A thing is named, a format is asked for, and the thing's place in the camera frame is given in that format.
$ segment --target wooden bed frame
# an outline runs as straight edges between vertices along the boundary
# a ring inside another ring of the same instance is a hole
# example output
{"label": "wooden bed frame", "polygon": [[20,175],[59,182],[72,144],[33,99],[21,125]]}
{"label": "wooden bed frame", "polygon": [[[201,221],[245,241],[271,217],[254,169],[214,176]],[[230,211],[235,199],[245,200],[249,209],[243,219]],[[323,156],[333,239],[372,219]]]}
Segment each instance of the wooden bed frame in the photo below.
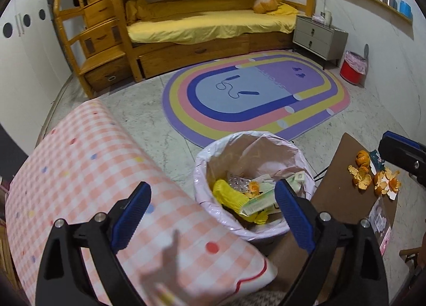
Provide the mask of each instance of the wooden bed frame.
{"label": "wooden bed frame", "polygon": [[[193,45],[171,42],[133,44],[127,33],[124,9],[127,0],[78,1],[79,7],[61,10],[61,0],[55,0],[53,11],[65,55],[89,98],[96,97],[96,92],[130,74],[140,82],[200,62],[292,45],[293,33],[282,32],[243,34]],[[315,9],[315,0],[306,0],[305,5],[284,2],[304,11],[307,16],[312,16]],[[63,22],[78,16],[83,17],[87,29],[69,39]],[[87,57],[80,66],[71,49],[71,45],[77,42]]]}

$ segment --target orange plush toy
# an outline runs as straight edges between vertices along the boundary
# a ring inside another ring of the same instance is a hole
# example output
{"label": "orange plush toy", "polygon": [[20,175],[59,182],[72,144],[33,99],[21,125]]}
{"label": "orange plush toy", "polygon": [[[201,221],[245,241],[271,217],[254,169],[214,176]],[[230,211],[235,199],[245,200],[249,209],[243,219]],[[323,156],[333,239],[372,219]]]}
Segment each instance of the orange plush toy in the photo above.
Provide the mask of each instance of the orange plush toy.
{"label": "orange plush toy", "polygon": [[253,11],[256,14],[263,14],[267,11],[276,10],[282,0],[256,0],[253,4]]}

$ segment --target oval rug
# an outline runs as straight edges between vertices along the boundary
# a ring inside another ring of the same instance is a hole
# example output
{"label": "oval rug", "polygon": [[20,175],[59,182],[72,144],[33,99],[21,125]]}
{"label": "oval rug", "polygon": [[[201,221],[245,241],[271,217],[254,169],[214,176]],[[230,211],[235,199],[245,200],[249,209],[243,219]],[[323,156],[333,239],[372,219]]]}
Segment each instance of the oval rug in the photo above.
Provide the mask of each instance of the oval rug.
{"label": "oval rug", "polygon": [[348,91],[333,74],[284,50],[182,68],[163,92],[172,127],[200,147],[245,130],[292,140],[348,105]]}

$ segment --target gray nightstand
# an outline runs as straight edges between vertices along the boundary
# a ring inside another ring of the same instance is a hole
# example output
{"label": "gray nightstand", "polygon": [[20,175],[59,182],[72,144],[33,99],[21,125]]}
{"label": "gray nightstand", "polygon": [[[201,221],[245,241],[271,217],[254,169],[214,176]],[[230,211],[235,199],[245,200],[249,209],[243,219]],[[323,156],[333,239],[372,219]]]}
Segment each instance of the gray nightstand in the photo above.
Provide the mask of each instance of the gray nightstand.
{"label": "gray nightstand", "polygon": [[325,61],[336,60],[336,66],[345,50],[348,33],[333,26],[325,27],[313,22],[310,17],[298,16],[293,43]]}

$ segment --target gingham pattern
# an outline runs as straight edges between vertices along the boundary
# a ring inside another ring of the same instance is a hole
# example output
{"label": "gingham pattern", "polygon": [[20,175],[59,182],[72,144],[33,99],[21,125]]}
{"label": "gingham pattern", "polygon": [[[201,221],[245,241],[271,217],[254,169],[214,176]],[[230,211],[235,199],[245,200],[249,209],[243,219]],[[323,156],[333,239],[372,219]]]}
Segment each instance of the gingham pattern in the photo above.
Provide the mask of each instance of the gingham pattern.
{"label": "gingham pattern", "polygon": [[[100,100],[91,100],[44,138],[11,184],[6,204],[10,248],[32,304],[53,222],[85,222],[108,212],[140,181],[150,184],[152,202],[117,257],[148,305],[212,305],[238,290],[253,292],[275,277],[275,269],[253,246],[190,199]],[[110,304],[88,249],[83,257],[99,300]]]}

